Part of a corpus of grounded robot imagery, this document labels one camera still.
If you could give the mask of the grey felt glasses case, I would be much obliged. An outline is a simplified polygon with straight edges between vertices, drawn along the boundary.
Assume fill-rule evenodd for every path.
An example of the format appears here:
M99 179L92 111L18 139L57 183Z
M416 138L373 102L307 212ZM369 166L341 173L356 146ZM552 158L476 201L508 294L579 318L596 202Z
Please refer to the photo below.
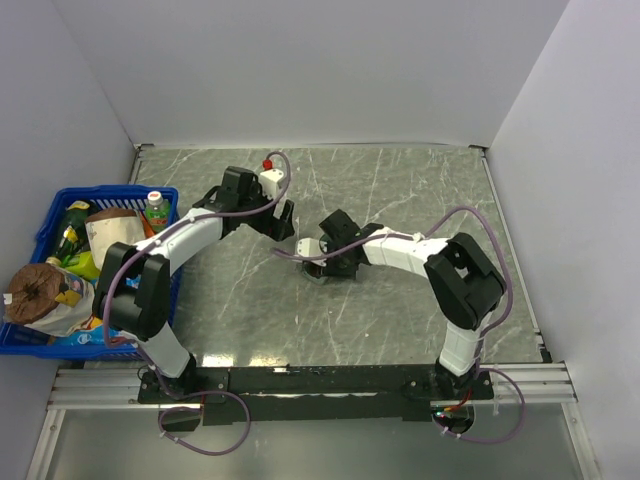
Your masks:
M329 277L324 273L324 267L313 262L302 262L300 271L303 277L318 285L325 285L329 281Z

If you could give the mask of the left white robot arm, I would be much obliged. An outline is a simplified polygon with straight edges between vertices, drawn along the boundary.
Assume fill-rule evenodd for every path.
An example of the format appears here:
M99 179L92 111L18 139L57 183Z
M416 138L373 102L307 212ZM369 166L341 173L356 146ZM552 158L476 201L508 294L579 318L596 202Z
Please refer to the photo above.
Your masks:
M195 360L169 325L174 273L242 225L274 241L291 237L294 204L284 197L289 182L289 170L229 167L182 219L135 245L116 242L108 248L93 313L105 333L119 334L104 342L134 345L163 375L162 390L172 400L187 401L198 387L191 371Z

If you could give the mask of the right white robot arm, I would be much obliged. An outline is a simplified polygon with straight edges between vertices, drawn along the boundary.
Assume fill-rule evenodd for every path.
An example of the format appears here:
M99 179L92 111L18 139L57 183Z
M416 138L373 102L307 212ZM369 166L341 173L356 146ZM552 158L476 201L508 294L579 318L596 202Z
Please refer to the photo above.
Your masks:
M297 251L320 258L306 264L317 278L353 278L361 265L385 266L428 280L447 320L435 364L438 390L458 398L479 375L479 359L489 320L503 299L513 303L511 280L476 240L460 232L450 238L406 234L380 224L364 227L338 209L320 223L318 240L300 240Z

